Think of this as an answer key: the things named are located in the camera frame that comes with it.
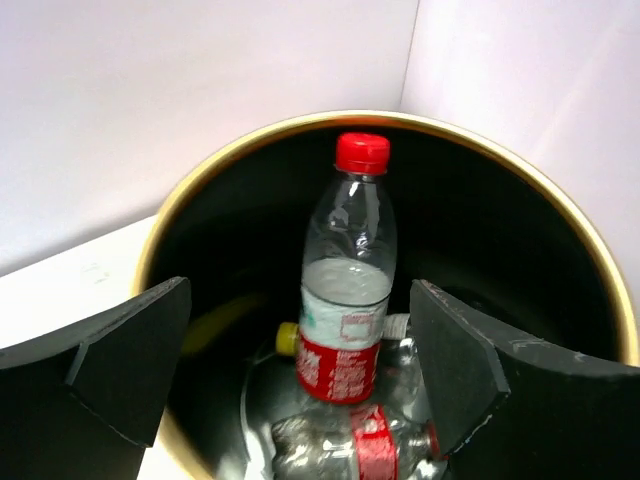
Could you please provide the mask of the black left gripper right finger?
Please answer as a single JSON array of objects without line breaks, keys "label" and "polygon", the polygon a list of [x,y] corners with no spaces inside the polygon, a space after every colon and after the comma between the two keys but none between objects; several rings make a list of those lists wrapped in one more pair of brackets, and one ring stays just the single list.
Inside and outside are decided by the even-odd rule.
[{"label": "black left gripper right finger", "polygon": [[412,332],[453,479],[635,479],[639,371],[537,338],[425,280]]}]

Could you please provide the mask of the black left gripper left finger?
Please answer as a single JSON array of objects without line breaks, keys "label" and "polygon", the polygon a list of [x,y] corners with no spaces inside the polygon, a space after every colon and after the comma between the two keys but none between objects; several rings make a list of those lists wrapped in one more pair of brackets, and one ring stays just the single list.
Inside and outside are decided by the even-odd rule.
[{"label": "black left gripper left finger", "polygon": [[190,311],[190,282],[174,277],[2,349],[2,478],[136,478],[160,426]]}]

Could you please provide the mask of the Coke bottle red label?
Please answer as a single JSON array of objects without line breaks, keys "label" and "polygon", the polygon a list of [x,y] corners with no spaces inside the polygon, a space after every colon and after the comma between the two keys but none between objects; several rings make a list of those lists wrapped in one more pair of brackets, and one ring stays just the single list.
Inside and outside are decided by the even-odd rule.
[{"label": "Coke bottle red label", "polygon": [[379,403],[313,408],[271,426],[276,479],[407,479],[442,458],[431,422]]}]

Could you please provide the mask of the yellow cap small bottle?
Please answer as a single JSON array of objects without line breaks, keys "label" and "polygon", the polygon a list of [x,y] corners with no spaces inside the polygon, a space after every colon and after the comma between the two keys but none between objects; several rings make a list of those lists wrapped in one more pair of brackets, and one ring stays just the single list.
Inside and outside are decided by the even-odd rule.
[{"label": "yellow cap small bottle", "polygon": [[282,322],[275,338],[275,351],[278,355],[295,357],[299,344],[299,326],[293,322]]}]

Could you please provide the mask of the red label Nongfu water bottle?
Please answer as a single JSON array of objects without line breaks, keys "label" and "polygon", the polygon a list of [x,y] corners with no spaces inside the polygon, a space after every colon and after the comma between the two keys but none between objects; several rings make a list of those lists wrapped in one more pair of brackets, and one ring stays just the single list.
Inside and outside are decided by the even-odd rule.
[{"label": "red label Nongfu water bottle", "polygon": [[397,261],[394,211],[381,185],[390,153],[383,136],[341,134],[338,175],[309,220],[296,373],[325,402],[360,403],[373,390]]}]

